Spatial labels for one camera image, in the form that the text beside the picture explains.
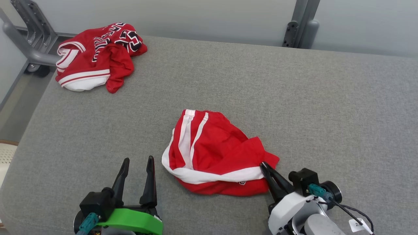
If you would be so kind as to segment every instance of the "white wall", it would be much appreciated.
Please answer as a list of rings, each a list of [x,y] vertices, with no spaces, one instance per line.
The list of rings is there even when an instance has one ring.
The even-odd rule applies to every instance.
[[[418,1],[321,0],[312,49],[418,56]]]
[[[16,9],[12,6],[9,0],[0,0],[0,8],[3,9],[7,17],[16,26],[26,27],[25,22],[22,20]]]
[[[281,45],[296,0],[36,0],[56,32],[114,22],[139,35]]]
[[[19,72],[26,63],[26,57],[0,30],[0,104],[3,102]]]

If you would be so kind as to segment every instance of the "floor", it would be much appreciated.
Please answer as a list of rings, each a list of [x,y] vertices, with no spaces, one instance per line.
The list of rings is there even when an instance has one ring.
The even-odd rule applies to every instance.
[[[58,45],[66,39],[59,37],[50,54],[55,54]],[[55,69],[51,67],[49,74],[43,78],[34,74],[23,74],[17,78],[16,86],[0,110],[0,139],[20,142]]]

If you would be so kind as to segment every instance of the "teal connector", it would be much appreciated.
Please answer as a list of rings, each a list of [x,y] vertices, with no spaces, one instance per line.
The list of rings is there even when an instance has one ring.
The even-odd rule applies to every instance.
[[[325,189],[321,188],[320,186],[316,184],[310,184],[308,186],[308,190],[310,194],[321,197],[326,202],[330,202],[329,198],[333,198],[330,192],[327,192]]]
[[[87,218],[82,222],[77,233],[78,235],[89,234],[89,232],[97,225],[99,218],[96,213],[90,213]]]

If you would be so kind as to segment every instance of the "clothing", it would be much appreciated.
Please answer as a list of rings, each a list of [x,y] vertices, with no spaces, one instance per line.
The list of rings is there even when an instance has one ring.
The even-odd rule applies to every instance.
[[[55,80],[72,91],[90,90],[106,83],[110,93],[123,85],[134,66],[131,56],[147,51],[132,25],[114,23],[88,29],[58,47],[62,58],[56,63]]]
[[[188,190],[199,194],[251,196],[268,185],[260,169],[279,158],[264,150],[258,137],[247,136],[219,112],[184,110],[162,164]]]

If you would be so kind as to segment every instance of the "white stripe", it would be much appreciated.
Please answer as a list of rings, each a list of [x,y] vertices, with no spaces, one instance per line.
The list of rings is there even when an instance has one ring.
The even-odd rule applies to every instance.
[[[99,74],[110,74],[110,70],[109,69],[104,69],[104,70],[97,70],[97,71],[81,72],[81,73],[71,74],[71,75],[63,77],[58,82],[60,84],[62,84],[63,82],[66,82],[68,80],[71,80],[71,79],[74,79],[74,78],[77,78],[77,77],[94,76],[94,75],[99,75]]]
[[[63,55],[62,58],[56,63],[57,68],[66,69],[71,62],[76,58],[79,50],[70,50],[70,54],[67,56],[67,54]]]
[[[193,116],[184,115],[183,122],[181,123],[180,129],[180,138],[178,140],[178,150],[180,151],[181,155],[183,156],[183,160],[185,163],[186,168],[192,169],[192,165],[190,162],[190,127],[191,121],[193,120]]]
[[[61,85],[61,87],[65,87],[65,86],[67,86],[67,85],[69,85],[69,84],[72,84],[72,83],[74,83],[74,82],[81,82],[82,83],[82,81],[85,81],[85,80],[91,80],[91,79],[97,79],[97,78],[104,78],[105,79],[105,81],[104,82],[106,82],[108,79],[109,79],[109,77],[110,77],[110,74],[108,74],[108,75],[102,75],[102,76],[93,76],[93,77],[85,77],[85,78],[80,78],[80,79],[76,79],[76,80],[73,80],[73,81],[71,81],[71,82],[67,82],[66,84],[64,84],[64,85]]]
[[[203,126],[206,124],[206,121],[209,119],[209,113],[205,112],[205,117],[203,118],[202,122],[200,122],[199,127],[197,128],[196,137],[194,138],[193,144],[191,145],[190,149],[190,165],[191,169],[193,170],[193,155],[194,155],[194,144],[199,139],[200,135],[202,134]]]
[[[70,51],[70,49],[58,48],[58,50],[56,52],[59,56],[63,56],[65,54],[67,54],[69,51]]]
[[[192,110],[186,110],[186,115],[187,114],[193,114],[194,115],[194,112],[191,112],[191,111]],[[206,123],[205,118],[199,125],[198,133],[196,134],[196,138],[195,138],[194,143],[196,142],[196,140],[201,135],[201,130],[203,129],[204,124]],[[182,130],[181,131],[183,131],[185,133],[186,132],[185,129],[186,129],[187,125],[184,125],[184,122],[185,122],[184,120],[185,120],[185,118],[183,117],[183,123],[182,123]],[[172,175],[179,178],[181,181],[183,181],[185,183],[202,184],[202,183],[215,182],[215,181],[241,182],[241,181],[250,181],[250,180],[256,180],[256,179],[262,179],[264,177],[259,166],[244,168],[244,169],[240,169],[240,170],[237,170],[237,171],[232,171],[232,172],[229,172],[229,173],[226,173],[226,174],[223,174],[223,175],[207,173],[207,172],[202,172],[202,171],[195,171],[195,170],[193,170],[191,168],[188,168],[186,166],[184,166],[183,168],[176,168],[176,169],[172,170],[170,168],[169,152],[170,152],[170,146],[173,143],[173,140],[174,140],[174,129],[173,129],[173,132],[172,132],[172,137],[171,137],[170,143],[169,143],[168,147],[166,148],[166,150],[164,151],[163,156],[161,158],[161,163],[163,164],[164,168],[166,168],[166,170],[168,172],[170,172]],[[184,159],[184,162],[186,163],[186,165],[188,165],[187,162],[191,163],[191,156],[190,155],[186,155],[186,154],[182,153],[182,156],[183,156],[183,159]]]
[[[63,43],[63,44],[59,45],[59,48],[57,50],[58,55],[60,53],[62,53],[62,52],[60,52],[59,49],[61,49],[61,47],[65,46],[65,45],[68,45],[68,44],[72,44],[72,45],[76,46],[78,49],[81,50],[81,52],[86,51],[86,48],[83,46],[83,44],[81,44],[80,42],[77,42],[77,41],[72,41],[72,42],[67,42],[67,43]]]
[[[215,181],[226,181],[226,182],[241,182],[241,181],[250,181],[256,179],[262,179],[264,176],[260,170],[259,166],[249,167],[240,169],[238,171],[232,171],[223,175],[207,173],[203,171],[195,171],[187,168],[176,168],[172,170],[170,168],[170,159],[168,153],[170,151],[170,146],[173,142],[171,138],[170,144],[166,148],[161,158],[161,163],[164,168],[170,172],[175,177],[179,178],[185,183],[188,184],[203,184],[207,182]]]

